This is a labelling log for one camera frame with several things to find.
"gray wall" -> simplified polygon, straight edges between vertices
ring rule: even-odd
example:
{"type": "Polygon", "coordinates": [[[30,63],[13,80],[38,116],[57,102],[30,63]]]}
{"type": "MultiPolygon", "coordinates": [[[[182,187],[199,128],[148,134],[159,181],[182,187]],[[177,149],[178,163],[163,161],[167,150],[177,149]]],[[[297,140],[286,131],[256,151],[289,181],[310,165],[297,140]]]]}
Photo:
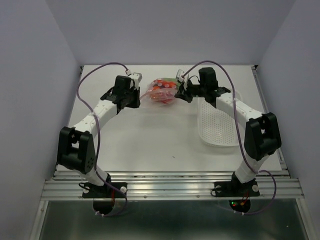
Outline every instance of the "gray wall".
{"type": "Polygon", "coordinates": [[[320,1],[297,0],[258,67],[290,173],[320,233],[320,1]]]}
{"type": "Polygon", "coordinates": [[[0,239],[28,239],[79,67],[44,0],[0,7],[0,239]]]}
{"type": "Polygon", "coordinates": [[[257,64],[295,0],[47,0],[81,64],[257,64]]]}

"robotic arm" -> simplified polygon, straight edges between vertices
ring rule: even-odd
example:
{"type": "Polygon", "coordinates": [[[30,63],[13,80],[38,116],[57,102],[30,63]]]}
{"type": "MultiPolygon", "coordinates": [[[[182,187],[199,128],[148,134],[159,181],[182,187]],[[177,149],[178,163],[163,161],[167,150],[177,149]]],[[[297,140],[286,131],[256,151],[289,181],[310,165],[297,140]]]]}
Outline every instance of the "robotic arm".
{"type": "MultiPolygon", "coordinates": [[[[114,87],[100,98],[93,110],[101,129],[125,107],[140,106],[141,80],[141,73],[116,77],[114,87]]],[[[97,158],[94,138],[97,133],[97,123],[92,112],[73,127],[62,128],[59,134],[57,163],[77,171],[90,184],[103,187],[104,182],[98,177],[97,172],[108,183],[111,182],[111,177],[98,166],[95,170],[97,158]]]]}
{"type": "Polygon", "coordinates": [[[215,195],[217,197],[241,197],[249,192],[250,196],[259,196],[256,173],[265,160],[281,147],[281,138],[276,116],[257,111],[239,99],[233,99],[231,91],[219,87],[216,72],[212,67],[199,70],[199,84],[193,84],[189,76],[182,77],[184,72],[179,70],[177,80],[181,83],[176,98],[190,103],[194,97],[203,97],[214,108],[227,113],[233,119],[234,101],[236,104],[236,119],[245,129],[244,149],[245,158],[250,167],[243,160],[240,167],[233,173],[231,182],[216,182],[215,195]]]}

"metal frame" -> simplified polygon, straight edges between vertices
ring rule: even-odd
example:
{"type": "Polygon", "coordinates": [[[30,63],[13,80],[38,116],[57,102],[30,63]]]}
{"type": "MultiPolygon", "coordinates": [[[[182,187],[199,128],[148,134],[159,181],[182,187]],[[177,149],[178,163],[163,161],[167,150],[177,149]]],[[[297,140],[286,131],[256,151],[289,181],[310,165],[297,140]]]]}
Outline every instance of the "metal frame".
{"type": "MultiPolygon", "coordinates": [[[[261,90],[256,68],[252,66],[252,74],[263,108],[268,112],[265,97],[261,90]]],[[[281,149],[277,151],[280,158],[281,171],[273,171],[277,183],[277,199],[296,199],[307,236],[316,240],[317,234],[308,211],[304,194],[298,179],[290,177],[281,149]]],[[[222,200],[210,192],[217,181],[229,181],[231,171],[202,171],[202,172],[109,172],[113,182],[127,182],[127,198],[129,201],[153,200],[222,200]]],[[[261,196],[257,199],[271,199],[274,192],[272,179],[260,174],[256,177],[261,196]]],[[[31,240],[40,237],[49,201],[92,201],[82,198],[82,190],[78,183],[81,177],[73,171],[55,171],[52,180],[45,182],[39,209],[33,225],[31,240]]]]}

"transparent plastic bag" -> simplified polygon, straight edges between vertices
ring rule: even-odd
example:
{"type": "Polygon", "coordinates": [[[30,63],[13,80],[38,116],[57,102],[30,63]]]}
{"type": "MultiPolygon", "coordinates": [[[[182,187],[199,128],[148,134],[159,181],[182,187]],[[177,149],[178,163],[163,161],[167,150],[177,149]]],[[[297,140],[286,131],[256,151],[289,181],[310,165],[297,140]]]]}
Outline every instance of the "transparent plastic bag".
{"type": "Polygon", "coordinates": [[[172,104],[180,84],[175,78],[158,78],[149,84],[145,94],[140,97],[143,107],[155,107],[172,104]]]}

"perforated basket bottom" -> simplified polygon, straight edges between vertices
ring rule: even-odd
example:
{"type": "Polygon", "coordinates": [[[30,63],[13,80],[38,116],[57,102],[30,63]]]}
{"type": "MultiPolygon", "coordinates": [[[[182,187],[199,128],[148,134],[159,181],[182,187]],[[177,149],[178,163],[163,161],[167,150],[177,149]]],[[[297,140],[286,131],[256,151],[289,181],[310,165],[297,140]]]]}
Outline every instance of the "perforated basket bottom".
{"type": "MultiPolygon", "coordinates": [[[[212,146],[237,146],[239,143],[235,120],[203,99],[200,101],[198,105],[198,131],[201,139],[212,146]]],[[[244,129],[241,126],[239,128],[243,141],[244,129]]]]}

